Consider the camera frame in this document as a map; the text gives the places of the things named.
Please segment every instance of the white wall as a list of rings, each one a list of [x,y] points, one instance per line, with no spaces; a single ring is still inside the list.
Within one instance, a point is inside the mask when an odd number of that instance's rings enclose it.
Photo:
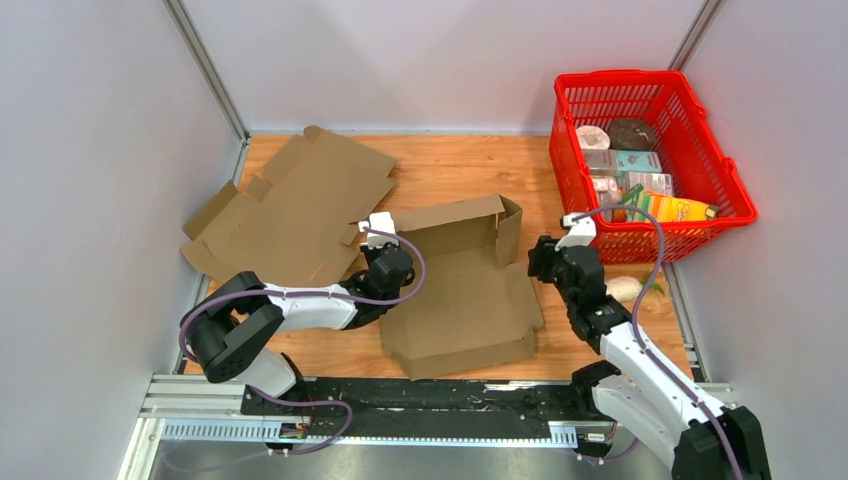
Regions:
[[[236,153],[161,2],[0,4],[0,477],[115,478]]]
[[[551,129],[565,72],[665,68],[701,0],[185,0],[251,130]]]
[[[680,265],[716,380],[775,478],[845,478],[848,4],[729,1],[686,69],[759,207]]]

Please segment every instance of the snack package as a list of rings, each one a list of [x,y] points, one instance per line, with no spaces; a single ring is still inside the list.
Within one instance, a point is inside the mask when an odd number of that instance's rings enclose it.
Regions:
[[[595,187],[595,194],[598,196],[598,205],[618,205],[621,201],[621,190],[618,188],[618,182],[615,177],[592,177],[592,186]],[[613,221],[615,211],[606,211],[601,216],[604,220]]]
[[[652,195],[657,204],[652,214],[660,222],[699,222],[712,220],[718,213],[718,207],[687,198]]]
[[[620,175],[627,172],[660,173],[660,157],[655,152],[626,150],[583,150],[592,175]]]
[[[718,207],[688,198],[657,195],[647,191],[642,184],[627,190],[621,204],[632,205],[650,213],[660,223],[698,222],[712,220],[718,213]],[[647,222],[648,219],[636,212],[627,212],[629,222]]]
[[[645,190],[658,195],[674,196],[674,187],[671,175],[667,173],[641,173],[626,172],[619,174],[618,183],[622,190],[629,190],[638,184],[642,184]]]

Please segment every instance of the cardboard box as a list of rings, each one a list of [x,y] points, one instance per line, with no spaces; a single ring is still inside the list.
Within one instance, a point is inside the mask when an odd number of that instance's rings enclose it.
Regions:
[[[544,320],[527,265],[514,263],[521,215],[502,195],[392,213],[427,264],[421,291],[379,321],[383,350],[409,378],[533,356]]]
[[[358,249],[355,222],[394,187],[396,160],[318,127],[291,138],[244,193],[228,182],[183,227],[180,250],[197,270],[226,281],[253,270],[289,287],[338,282]]]

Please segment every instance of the small box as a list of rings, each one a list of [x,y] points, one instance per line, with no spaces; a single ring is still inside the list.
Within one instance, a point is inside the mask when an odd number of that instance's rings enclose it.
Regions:
[[[667,173],[625,172],[619,174],[618,181],[621,184],[621,189],[625,192],[636,185],[642,185],[645,190],[651,193],[674,196],[671,175]]]
[[[518,259],[521,217],[502,195],[392,213],[427,262],[421,291],[378,322],[383,351],[409,378],[533,357],[544,319]]]
[[[627,172],[660,173],[660,157],[655,152],[629,150],[583,150],[590,175],[619,175]]]

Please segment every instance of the cardboard flap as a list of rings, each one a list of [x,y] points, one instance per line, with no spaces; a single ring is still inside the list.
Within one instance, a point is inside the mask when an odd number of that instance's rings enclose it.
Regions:
[[[500,196],[488,195],[470,200],[392,213],[392,218],[395,221],[395,230],[398,232],[409,232],[502,212],[504,212],[504,204],[501,202]]]
[[[268,160],[262,167],[262,172],[271,185],[276,185],[294,168],[295,165],[306,155],[312,144],[300,135],[290,138],[283,148]]]
[[[212,278],[229,279],[240,271],[220,258],[215,258],[200,240],[183,245],[180,252],[195,270]]]
[[[356,236],[359,235],[359,227],[356,225],[345,225],[342,228],[342,233],[339,235],[339,243],[342,245],[350,245]]]
[[[539,307],[539,299],[536,297],[536,289],[533,282],[527,276],[527,264],[513,263],[503,269],[504,275],[509,278],[510,303],[516,312],[521,312],[521,319],[525,325],[533,329],[541,328],[545,324],[545,317]]]
[[[402,322],[395,327],[397,337],[384,331],[387,350],[415,359],[521,339],[527,329],[522,318],[527,304],[521,301],[523,295],[513,304],[516,282],[503,273],[488,267],[428,277],[416,296],[383,317]]]
[[[495,250],[498,266],[505,267],[518,256],[518,244],[521,241],[521,207],[512,200],[500,195],[504,206],[504,218],[498,223],[498,239]]]
[[[206,226],[197,239],[203,240],[206,248],[213,254],[217,254],[233,236],[234,232],[238,231],[242,223],[250,219],[250,214],[255,210],[257,205],[256,200],[247,195],[236,195],[209,222],[209,225]]]
[[[271,185],[257,176],[251,178],[250,183],[247,184],[247,188],[244,189],[244,193],[257,202],[261,202],[270,191]]]
[[[363,194],[359,208],[355,209],[349,218],[349,222],[358,222],[364,220],[374,211],[374,207],[380,203],[393,188],[397,185],[397,180],[393,178],[381,178],[376,182],[376,185],[367,194]]]
[[[520,340],[466,350],[459,353],[434,355],[426,359],[410,360],[392,353],[398,365],[410,380],[435,378],[449,373],[491,367],[507,362],[533,358],[536,351],[536,334],[527,329]]]
[[[372,170],[379,176],[388,176],[397,163],[396,159],[384,153],[314,125],[306,127],[303,133],[305,139],[312,144],[310,153],[330,158],[342,156],[345,161]]]
[[[230,203],[230,200],[238,195],[233,182],[227,182],[218,193],[216,193],[199,212],[191,217],[191,220],[183,226],[183,232],[191,240],[199,237],[203,230],[212,222],[212,220]]]

